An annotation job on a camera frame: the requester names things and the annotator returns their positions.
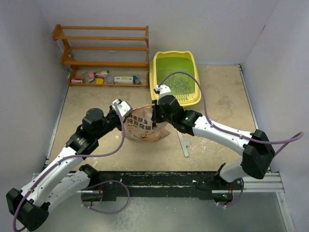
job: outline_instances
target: plastic bag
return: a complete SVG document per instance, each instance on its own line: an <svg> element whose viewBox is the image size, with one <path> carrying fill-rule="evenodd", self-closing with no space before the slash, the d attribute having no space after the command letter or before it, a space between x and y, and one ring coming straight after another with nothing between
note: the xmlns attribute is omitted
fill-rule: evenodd
<svg viewBox="0 0 309 232"><path fill-rule="evenodd" d="M168 136L169 131L164 129L168 123L157 123L153 127L152 113L152 105L134 109L125 122L126 138L154 142Z"/></svg>

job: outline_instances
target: beige tabletop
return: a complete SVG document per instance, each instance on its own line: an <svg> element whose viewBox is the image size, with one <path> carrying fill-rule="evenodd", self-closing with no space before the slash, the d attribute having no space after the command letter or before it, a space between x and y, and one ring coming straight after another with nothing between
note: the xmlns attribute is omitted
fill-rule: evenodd
<svg viewBox="0 0 309 232"><path fill-rule="evenodd" d="M210 118L236 129L254 131L253 117L238 66L198 65L197 69ZM145 71L141 69L109 70L118 76L136 75L142 82L145 79ZM65 146L89 109L100 108L107 114L115 99L127 101L133 108L151 103L149 89L142 87L69 87L51 160ZM202 100L190 108L204 114ZM87 158L82 164L89 163L100 171L215 171L222 163L239 158L234 151L211 140L184 135L191 144L188 147L189 157L185 158L177 131L171 125L167 125L166 129L170 135L157 142L125 139L123 147L116 154ZM111 152L118 147L120 141L121 132L114 129L99 140L99 147L92 154Z"/></svg>

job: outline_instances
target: green litter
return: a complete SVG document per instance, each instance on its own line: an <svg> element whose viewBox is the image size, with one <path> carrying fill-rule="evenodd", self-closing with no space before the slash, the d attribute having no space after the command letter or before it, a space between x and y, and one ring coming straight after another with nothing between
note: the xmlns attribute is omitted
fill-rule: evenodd
<svg viewBox="0 0 309 232"><path fill-rule="evenodd" d="M159 84L164 77L172 72L182 71L194 76L194 66L190 59L182 57L166 57L156 60L156 77ZM192 94L195 91L195 82L185 74L175 74L169 77L165 82L172 95Z"/></svg>

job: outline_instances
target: wooden shelf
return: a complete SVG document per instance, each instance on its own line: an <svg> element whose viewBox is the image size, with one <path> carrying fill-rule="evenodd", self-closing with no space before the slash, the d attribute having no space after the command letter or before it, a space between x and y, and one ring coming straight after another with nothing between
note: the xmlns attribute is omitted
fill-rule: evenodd
<svg viewBox="0 0 309 232"><path fill-rule="evenodd" d="M81 30L144 30L144 37L117 37L117 36L67 36L64 29L81 29ZM149 31L146 27L90 27L90 26L61 26L57 24L52 33L54 40L62 40L64 51L61 58L63 65L70 65L71 74L69 78L70 86L133 86L149 87ZM70 46L68 40L118 40L118 41L145 41L145 47L104 47L104 46ZM72 50L115 50L115 51L145 51L145 62L119 62L119 61L85 61L75 60ZM145 85L119 85L119 84L92 84L92 83L71 83L75 77L79 66L90 67L131 67L147 68L147 78Z"/></svg>

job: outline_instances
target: cable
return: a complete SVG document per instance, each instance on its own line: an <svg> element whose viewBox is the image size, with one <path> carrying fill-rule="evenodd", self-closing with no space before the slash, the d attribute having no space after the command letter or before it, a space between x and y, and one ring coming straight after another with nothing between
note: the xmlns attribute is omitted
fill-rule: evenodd
<svg viewBox="0 0 309 232"><path fill-rule="evenodd" d="M98 212L98 213L101 213L101 214L117 214L117 213L121 212L122 210L124 210L126 208L126 206L129 204L129 201L130 201L130 192L129 192L129 189L127 188L127 186L124 183L122 183L122 182L120 182L118 180L107 180L107 181L103 181L103 182L101 182L99 184L86 187L84 190L90 189L90 188L92 189L92 188L94 188L96 186L103 185L103 184L106 184L106 183L109 183L109 182L115 182L115 183L121 184L123 187L125 187L126 193L127 193L127 199L126 199L126 203L125 203L124 206L122 206L120 209L118 209L116 211L112 211L112 212L100 211L100 210L94 209L94 208L92 208L92 207L90 207L88 205L85 205L84 201L81 198L83 206L88 208L88 209L90 209L90 210L92 210L92 211L95 211L95 212Z"/></svg>
<svg viewBox="0 0 309 232"><path fill-rule="evenodd" d="M67 160L67 159L71 159L71 158L75 158L75 157L82 157L82 158L94 158L94 157L105 157L105 156L110 156L114 153L116 153L117 151L119 151L119 149L122 147L122 145L124 144L124 141L125 141L125 126L124 126L124 122L121 118L121 114L119 112L119 109L117 107L117 104L114 103L114 106L115 106L115 109L116 109L116 112L119 116L119 119L120 119L120 123L121 123L121 128L122 128L122 139L121 139L121 143L120 145L112 152L110 153L107 153L107 154L103 154L103 155L73 155L73 156L67 156L67 157L64 157L62 158L61 160L58 161L58 164L54 164L52 165L51 167L47 167L48 169L45 171L45 173L43 173L34 183L33 185L30 187L30 189L28 190L28 192L25 194L25 196L22 198L22 200L20 201L20 203L18 204L17 206L17 209L15 211L15 214L14 214L14 217L13 217L13 231L14 232L21 232L23 231L26 227L23 227L21 229L17 229L16 227L16 221L17 221L17 215L20 211L20 208L21 206L23 205L24 201L27 199L27 197L30 195L30 193L32 193L35 189L35 187L37 187L37 185L55 168L57 167L60 163L62 163L63 161Z"/></svg>
<svg viewBox="0 0 309 232"><path fill-rule="evenodd" d="M241 182L241 191L240 191L238 197L234 201L232 201L230 204L220 204L220 203L216 203L216 204L221 205L223 207L228 207L228 206L232 206L233 204L235 204L240 199L240 197L242 196L242 193L245 189L245 182L243 181L242 178L240 179L240 182Z"/></svg>
<svg viewBox="0 0 309 232"><path fill-rule="evenodd" d="M275 156L278 155L289 143L291 142L294 142L298 139L300 139L301 137L304 136L304 133L301 131L299 133L297 133L296 135L294 135L291 139L287 139L287 140L281 140L281 141L260 141L260 140L256 140L256 139L253 139L253 138L250 138L250 137L247 137L247 136L244 136L242 134L238 134L238 133L235 133L235 132L232 132L232 131L229 131L229 130L225 130L225 129L222 129L220 127L217 127L212 121L211 119L209 118L208 116L208 113L207 113L207 107L206 107L206 98L205 98L205 94L204 94L204 91L200 85L200 83L189 73L187 72L182 72L182 71L177 71L177 72L173 72L171 74L169 74L168 76L166 76L159 84L159 87L162 85L163 82L166 81L166 79L168 79L170 76L174 75L174 74L177 74L177 73L181 73L181 74L185 74L189 77L191 77L195 83L197 84L199 90L201 91L201 94L202 94L202 99L203 99L203 103L204 103L204 112L205 112L205 117L207 119L207 121L210 123L210 125L214 128L216 128L217 130L221 131L221 132L224 132L224 133L227 133L227 134L231 134L231 135L234 135L234 136L238 136L239 138L243 138L243 139L247 139L249 141L252 141L252 142L255 142L255 143L258 143L258 144L283 144L282 147L280 147L277 152L275 153Z"/></svg>

